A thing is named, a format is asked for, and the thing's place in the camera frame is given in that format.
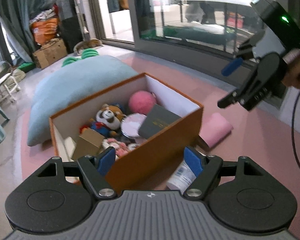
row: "human hand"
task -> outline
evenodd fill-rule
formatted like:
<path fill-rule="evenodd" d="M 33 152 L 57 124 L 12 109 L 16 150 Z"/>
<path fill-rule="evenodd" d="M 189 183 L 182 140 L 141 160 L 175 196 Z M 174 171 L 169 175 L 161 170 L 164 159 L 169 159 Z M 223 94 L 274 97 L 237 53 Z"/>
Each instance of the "human hand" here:
<path fill-rule="evenodd" d="M 286 87 L 293 86 L 300 89 L 300 55 L 288 65 L 288 72 L 283 78 L 282 83 Z"/>

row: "book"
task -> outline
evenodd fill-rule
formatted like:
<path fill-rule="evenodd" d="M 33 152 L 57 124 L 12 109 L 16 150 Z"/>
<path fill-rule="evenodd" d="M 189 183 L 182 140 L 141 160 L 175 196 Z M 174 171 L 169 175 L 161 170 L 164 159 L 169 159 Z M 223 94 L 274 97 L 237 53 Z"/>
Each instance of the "book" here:
<path fill-rule="evenodd" d="M 160 132 L 181 117 L 159 105 L 154 105 L 139 128 L 138 134 L 145 139 Z"/>

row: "floor cushion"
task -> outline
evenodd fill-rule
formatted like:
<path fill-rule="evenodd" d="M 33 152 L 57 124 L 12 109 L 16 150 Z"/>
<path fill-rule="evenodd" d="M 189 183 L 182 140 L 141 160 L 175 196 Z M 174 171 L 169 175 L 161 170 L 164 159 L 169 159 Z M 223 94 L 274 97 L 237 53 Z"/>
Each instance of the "floor cushion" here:
<path fill-rule="evenodd" d="M 49 117 L 70 104 L 137 75 L 112 56 L 89 57 L 71 63 L 44 78 L 36 88 L 31 106 L 28 146 L 51 138 Z"/>

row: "small cardboard box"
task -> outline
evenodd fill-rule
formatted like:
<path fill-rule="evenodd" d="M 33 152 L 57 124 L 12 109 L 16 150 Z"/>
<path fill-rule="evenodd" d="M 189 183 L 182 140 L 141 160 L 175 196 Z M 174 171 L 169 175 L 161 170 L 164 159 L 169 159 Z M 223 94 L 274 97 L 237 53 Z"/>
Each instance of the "small cardboard box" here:
<path fill-rule="evenodd" d="M 36 66 L 41 69 L 50 66 L 67 55 L 66 46 L 62 39 L 52 39 L 33 53 Z"/>
<path fill-rule="evenodd" d="M 72 160 L 76 161 L 78 158 L 85 155 L 96 156 L 99 153 L 100 146 L 105 137 L 100 133 L 88 128 L 80 136 L 77 141 L 77 146 L 72 155 Z"/>
<path fill-rule="evenodd" d="M 130 96 L 139 90 L 154 92 L 159 105 L 181 118 L 117 160 L 105 179 L 118 193 L 125 189 L 165 189 L 166 181 L 183 159 L 184 148 L 196 144 L 203 106 L 146 73 L 101 90 L 51 116 L 55 154 L 63 161 L 69 161 L 65 138 L 78 138 L 79 127 L 95 118 L 104 103 L 115 102 L 125 106 Z"/>

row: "green led light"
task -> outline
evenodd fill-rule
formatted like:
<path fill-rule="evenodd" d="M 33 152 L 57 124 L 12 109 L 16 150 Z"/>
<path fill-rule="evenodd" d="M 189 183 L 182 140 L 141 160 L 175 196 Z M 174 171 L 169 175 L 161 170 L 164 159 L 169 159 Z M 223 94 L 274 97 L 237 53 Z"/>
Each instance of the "green led light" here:
<path fill-rule="evenodd" d="M 281 19 L 286 21 L 287 23 L 289 22 L 288 19 L 285 16 L 282 16 Z"/>

